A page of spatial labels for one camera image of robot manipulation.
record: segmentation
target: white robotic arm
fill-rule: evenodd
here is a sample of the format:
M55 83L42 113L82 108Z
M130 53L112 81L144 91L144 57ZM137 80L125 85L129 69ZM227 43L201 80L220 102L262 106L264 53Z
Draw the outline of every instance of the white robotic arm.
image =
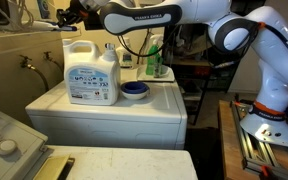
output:
M127 1L79 2L83 6L76 7L83 7L82 10L71 6L59 11L59 25L72 24L74 18L69 17L82 17L85 12L99 10L100 22L113 35L136 29L203 23L208 25L212 43L223 52L251 46L260 57L262 87L241 127L260 141L288 146L284 115L288 106L288 25L273 8L264 6L242 17L230 12L230 0L165 0L145 8L130 7L132 3ZM101 7L91 8L91 2Z

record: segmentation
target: white plastic jug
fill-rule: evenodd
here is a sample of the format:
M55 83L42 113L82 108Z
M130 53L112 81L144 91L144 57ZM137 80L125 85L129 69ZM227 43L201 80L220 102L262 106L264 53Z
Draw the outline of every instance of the white plastic jug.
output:
M75 52L77 47L89 47L89 52ZM113 44L105 45L101 55L92 41L63 40L64 80L73 104L112 105L120 87L120 66Z

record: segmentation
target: white appliance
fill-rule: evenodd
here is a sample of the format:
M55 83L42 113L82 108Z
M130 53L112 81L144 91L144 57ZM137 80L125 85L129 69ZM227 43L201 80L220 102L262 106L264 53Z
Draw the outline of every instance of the white appliance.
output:
M122 70L122 83L136 75L136 69ZM54 145L183 149L187 114L177 83L146 84L150 94L143 99L120 94L112 106L89 106L71 104L62 82L26 112Z
M187 151L46 146L47 137L0 112L0 179L191 179Z

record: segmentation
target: wooden table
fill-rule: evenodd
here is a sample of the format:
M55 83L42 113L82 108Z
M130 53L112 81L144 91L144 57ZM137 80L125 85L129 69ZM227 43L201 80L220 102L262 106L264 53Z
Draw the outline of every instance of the wooden table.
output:
M243 170L242 152L230 102L219 101L219 125L221 129L223 170L225 179L259 179L257 174ZM288 170L288 153L285 147L271 145L278 163Z

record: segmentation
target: small bowl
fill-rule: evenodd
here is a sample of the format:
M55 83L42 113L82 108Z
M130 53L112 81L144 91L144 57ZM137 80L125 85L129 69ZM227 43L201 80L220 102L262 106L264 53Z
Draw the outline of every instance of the small bowl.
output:
M122 94L127 99L138 100L149 94L150 88L143 82L126 82L121 85Z

